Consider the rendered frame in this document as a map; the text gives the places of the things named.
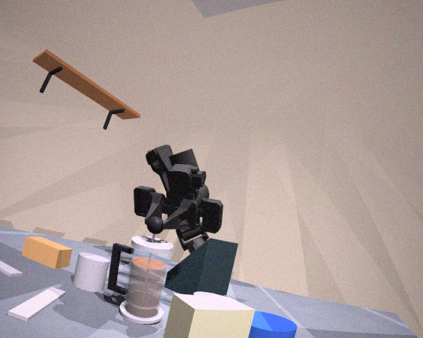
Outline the blue cylinder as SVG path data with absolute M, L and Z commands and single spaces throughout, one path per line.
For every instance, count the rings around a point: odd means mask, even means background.
M 279 315 L 255 311 L 248 338 L 295 338 L 297 325 Z

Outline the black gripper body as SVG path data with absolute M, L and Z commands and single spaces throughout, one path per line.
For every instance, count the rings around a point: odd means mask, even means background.
M 141 185 L 133 190 L 136 215 L 146 218 L 149 211 L 150 192 L 158 193 L 153 187 Z M 161 194 L 162 213 L 168 214 L 168 217 L 179 209 L 183 199 L 191 200 L 190 196 L 184 193 L 173 192 L 170 197 L 165 197 L 162 193 L 158 194 Z M 200 223 L 200 217 L 202 218 L 201 231 L 216 234 L 222 225 L 223 204 L 220 200 L 202 198 L 199 191 L 194 201 L 197 202 L 197 224 Z M 198 208 L 201 203 L 203 203 L 202 209 Z

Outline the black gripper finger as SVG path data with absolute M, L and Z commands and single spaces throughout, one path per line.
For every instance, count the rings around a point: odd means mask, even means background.
M 162 229 L 196 230 L 197 202 L 183 199 L 177 211 L 161 224 Z
M 159 217 L 162 219 L 162 201 L 161 194 L 150 192 L 149 193 L 149 211 L 145 218 L 145 224 L 152 217 Z

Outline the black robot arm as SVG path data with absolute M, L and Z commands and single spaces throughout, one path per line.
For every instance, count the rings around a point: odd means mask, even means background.
M 173 155 L 171 145 L 163 145 L 148 151 L 146 160 L 160 176 L 166 197 L 178 192 L 188 194 L 194 201 L 199 191 L 202 198 L 209 198 L 209 190 L 205 184 L 206 172 L 200 171 L 192 149 Z M 176 230 L 183 250 L 188 250 L 190 254 L 209 238 L 206 232 L 201 231 L 201 224 L 196 225 L 196 230 Z M 188 241 L 200 234 L 201 236 Z M 187 242 L 184 243 L 183 240 Z

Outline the glass french press with black handle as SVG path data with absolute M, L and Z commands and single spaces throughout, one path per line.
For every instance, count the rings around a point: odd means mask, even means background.
M 162 223 L 159 217 L 150 218 L 147 229 L 152 237 L 133 237 L 132 248 L 118 243 L 112 246 L 107 289 L 125 295 L 119 311 L 127 320 L 139 324 L 159 322 L 164 315 L 161 305 L 173 245 L 155 238 L 155 234 L 163 232 Z M 126 288 L 116 285 L 121 252 L 131 254 Z

